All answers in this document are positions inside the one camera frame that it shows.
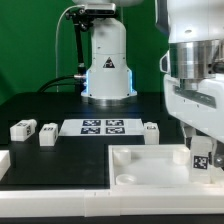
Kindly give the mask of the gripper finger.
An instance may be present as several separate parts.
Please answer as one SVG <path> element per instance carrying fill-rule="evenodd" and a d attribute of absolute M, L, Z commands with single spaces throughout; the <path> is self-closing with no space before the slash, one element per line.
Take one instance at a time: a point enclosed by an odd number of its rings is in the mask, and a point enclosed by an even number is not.
<path fill-rule="evenodd" d="M 180 127 L 184 137 L 184 143 L 189 145 L 191 143 L 192 137 L 196 135 L 196 129 L 183 121 L 180 122 Z"/>
<path fill-rule="evenodd" d="M 218 140 L 213 141 L 211 162 L 216 168 L 224 167 L 224 143 L 221 143 Z"/>

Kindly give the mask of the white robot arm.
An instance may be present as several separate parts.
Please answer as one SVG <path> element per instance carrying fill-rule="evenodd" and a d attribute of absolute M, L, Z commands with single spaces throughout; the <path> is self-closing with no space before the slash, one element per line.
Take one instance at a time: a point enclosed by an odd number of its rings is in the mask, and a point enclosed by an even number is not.
<path fill-rule="evenodd" d="M 118 60 L 123 47 L 112 47 L 107 38 L 118 6 L 143 0 L 73 0 L 83 17 L 93 24 L 92 54 L 87 84 L 81 96 L 106 102 L 124 100 L 133 92 L 127 78 L 118 89 L 107 85 L 103 63 Z M 170 115 L 193 132 L 199 130 L 224 145 L 224 0 L 155 0 L 156 26 L 169 36 L 164 73 L 165 103 Z"/>

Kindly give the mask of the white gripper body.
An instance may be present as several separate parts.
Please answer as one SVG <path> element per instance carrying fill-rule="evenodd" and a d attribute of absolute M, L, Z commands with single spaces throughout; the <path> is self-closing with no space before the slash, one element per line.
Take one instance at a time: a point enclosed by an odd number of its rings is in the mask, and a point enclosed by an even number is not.
<path fill-rule="evenodd" d="M 167 111 L 180 121 L 224 142 L 224 75 L 203 79 L 197 91 L 184 91 L 178 79 L 164 76 Z"/>

